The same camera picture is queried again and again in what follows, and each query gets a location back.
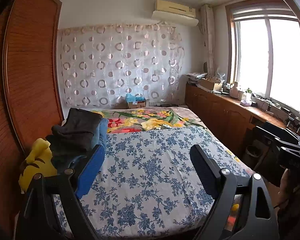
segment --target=yellowed air conditioner unit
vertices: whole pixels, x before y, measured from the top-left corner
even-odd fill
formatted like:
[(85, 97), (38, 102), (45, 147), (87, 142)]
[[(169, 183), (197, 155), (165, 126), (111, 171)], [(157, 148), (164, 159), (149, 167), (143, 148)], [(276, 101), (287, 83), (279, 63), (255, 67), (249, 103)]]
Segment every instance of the yellowed air conditioner unit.
[(196, 26), (195, 9), (178, 3), (157, 0), (152, 19)]

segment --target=silver bolt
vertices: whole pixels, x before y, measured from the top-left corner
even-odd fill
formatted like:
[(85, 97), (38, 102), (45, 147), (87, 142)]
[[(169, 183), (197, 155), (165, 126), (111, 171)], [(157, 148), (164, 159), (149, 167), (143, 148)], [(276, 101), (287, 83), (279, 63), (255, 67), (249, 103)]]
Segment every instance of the silver bolt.
[(253, 174), (253, 177), (257, 180), (261, 179), (261, 175), (259, 173)]
[(69, 169), (65, 169), (65, 174), (70, 175), (72, 174), (73, 169), (69, 168)]
[(34, 179), (40, 179), (41, 178), (41, 173), (34, 174), (33, 178)]
[(224, 175), (229, 175), (230, 171), (227, 168), (224, 168), (224, 169), (221, 170), (221, 173), (224, 174)]

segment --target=floral blanket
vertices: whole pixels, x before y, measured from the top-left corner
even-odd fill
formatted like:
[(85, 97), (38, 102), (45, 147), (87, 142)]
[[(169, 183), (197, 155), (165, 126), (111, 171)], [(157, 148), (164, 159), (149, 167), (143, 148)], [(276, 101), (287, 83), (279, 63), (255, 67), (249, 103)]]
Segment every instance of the floral blanket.
[[(138, 120), (149, 115), (137, 113), (142, 113)], [(161, 114), (163, 119), (174, 115), (169, 111)], [(101, 172), (80, 200), (102, 239), (157, 238), (203, 224), (213, 199), (191, 163), (189, 152), (194, 144), (199, 144), (220, 168), (249, 176), (222, 143), (196, 125), (108, 134), (107, 139)], [(54, 200), (61, 226), (69, 235), (60, 198), (55, 196)]]
[(95, 111), (109, 119), (108, 133), (148, 131), (169, 127), (201, 126), (203, 122), (189, 109), (182, 107), (147, 107), (128, 110)]

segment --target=stuffed animal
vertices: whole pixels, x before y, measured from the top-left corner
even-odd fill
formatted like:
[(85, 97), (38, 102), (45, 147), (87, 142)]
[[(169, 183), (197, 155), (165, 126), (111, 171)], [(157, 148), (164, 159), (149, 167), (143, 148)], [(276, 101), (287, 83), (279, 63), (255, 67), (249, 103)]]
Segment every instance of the stuffed animal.
[(37, 173), (41, 173), (44, 177), (57, 174), (57, 170), (51, 163), (52, 152), (49, 146), (50, 143), (41, 138), (32, 144), (30, 154), (21, 165), (19, 185), (22, 191), (27, 191), (32, 177)]

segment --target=blue flower pattern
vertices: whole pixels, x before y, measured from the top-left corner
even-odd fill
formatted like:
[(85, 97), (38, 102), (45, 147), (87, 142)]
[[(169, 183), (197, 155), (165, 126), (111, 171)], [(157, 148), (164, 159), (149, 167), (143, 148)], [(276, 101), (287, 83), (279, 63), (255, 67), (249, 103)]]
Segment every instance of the blue flower pattern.
[[(213, 199), (191, 163), (194, 144), (220, 168), (248, 176), (214, 136), (197, 126), (108, 134), (107, 141), (102, 171), (80, 200), (102, 238), (156, 238), (203, 224)], [(61, 227), (70, 232), (57, 196), (55, 206)]]

